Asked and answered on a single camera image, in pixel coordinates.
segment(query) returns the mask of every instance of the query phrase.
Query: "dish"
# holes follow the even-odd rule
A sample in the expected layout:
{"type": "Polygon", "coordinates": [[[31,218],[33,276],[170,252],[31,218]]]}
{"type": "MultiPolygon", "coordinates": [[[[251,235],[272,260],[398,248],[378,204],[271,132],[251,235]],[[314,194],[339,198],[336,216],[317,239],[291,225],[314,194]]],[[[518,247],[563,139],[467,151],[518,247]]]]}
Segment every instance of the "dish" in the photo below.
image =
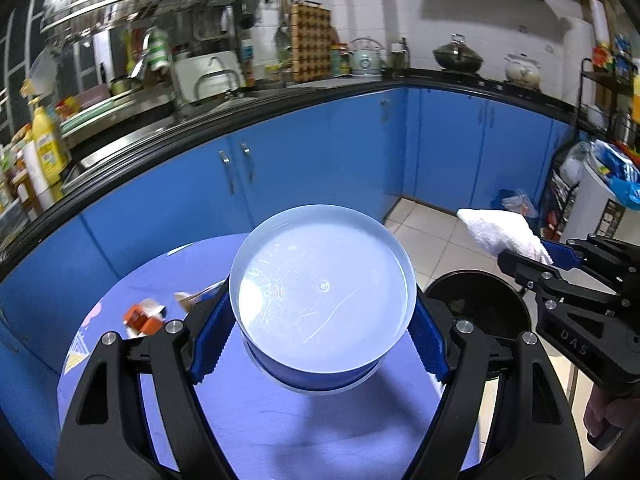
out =
{"type": "Polygon", "coordinates": [[[251,354],[308,392],[349,386],[400,339],[413,315],[415,273],[374,219],[333,205],[289,209],[249,234],[229,278],[251,354]]]}

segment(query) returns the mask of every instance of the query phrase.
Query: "white cloth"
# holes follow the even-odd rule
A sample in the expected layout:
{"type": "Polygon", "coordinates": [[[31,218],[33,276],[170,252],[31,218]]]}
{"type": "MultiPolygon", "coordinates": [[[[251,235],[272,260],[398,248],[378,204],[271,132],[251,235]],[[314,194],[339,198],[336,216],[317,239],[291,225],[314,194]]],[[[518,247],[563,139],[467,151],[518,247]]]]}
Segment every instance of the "white cloth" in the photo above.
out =
{"type": "Polygon", "coordinates": [[[458,218],[476,243],[493,256],[510,249],[541,264],[553,264],[540,238],[533,234],[522,215],[511,211],[459,209],[458,218]]]}

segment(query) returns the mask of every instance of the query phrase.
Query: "white pot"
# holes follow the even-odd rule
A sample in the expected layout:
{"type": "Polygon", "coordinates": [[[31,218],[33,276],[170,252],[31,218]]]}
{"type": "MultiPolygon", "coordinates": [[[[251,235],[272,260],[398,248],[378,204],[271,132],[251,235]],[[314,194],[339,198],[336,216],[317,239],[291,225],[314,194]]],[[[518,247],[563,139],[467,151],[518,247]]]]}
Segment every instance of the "white pot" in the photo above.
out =
{"type": "Polygon", "coordinates": [[[540,86],[540,64],[525,54],[509,54],[504,68],[507,79],[514,83],[538,88],[540,86]]]}

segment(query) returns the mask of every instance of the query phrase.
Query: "round table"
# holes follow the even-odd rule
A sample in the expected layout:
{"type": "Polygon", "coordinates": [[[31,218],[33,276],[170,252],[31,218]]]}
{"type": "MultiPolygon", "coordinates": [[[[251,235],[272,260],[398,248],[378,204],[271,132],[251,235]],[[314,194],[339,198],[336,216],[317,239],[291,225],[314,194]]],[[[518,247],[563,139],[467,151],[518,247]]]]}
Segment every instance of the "round table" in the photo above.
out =
{"type": "MultiPolygon", "coordinates": [[[[60,425],[88,355],[109,331],[127,337],[129,307],[145,298],[164,304],[167,319],[182,319],[174,292],[197,292],[228,276],[247,234],[202,240],[147,262],[114,285],[82,322],[58,383],[60,425]]],[[[161,464],[177,470],[153,381],[142,392],[161,464]]],[[[440,400],[405,333],[380,369],[349,391],[306,396],[284,389],[249,359],[233,328],[215,371],[195,387],[202,409],[241,480],[399,480],[422,441],[440,400]]],[[[464,468],[478,462],[478,428],[464,468]]]]}

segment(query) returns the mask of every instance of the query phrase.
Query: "yellow detergent bottle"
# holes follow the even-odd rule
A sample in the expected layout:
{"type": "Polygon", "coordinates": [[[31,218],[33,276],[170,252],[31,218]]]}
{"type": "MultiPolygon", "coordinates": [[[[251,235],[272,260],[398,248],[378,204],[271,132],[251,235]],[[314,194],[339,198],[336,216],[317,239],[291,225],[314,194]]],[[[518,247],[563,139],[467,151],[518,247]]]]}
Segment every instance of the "yellow detergent bottle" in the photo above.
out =
{"type": "MultiPolygon", "coordinates": [[[[30,104],[37,105],[38,98],[35,98],[30,104]]],[[[42,106],[36,106],[33,112],[31,137],[36,143],[40,165],[47,183],[53,186],[60,180],[60,173],[64,169],[66,161],[58,143],[56,124],[42,106]]]]}

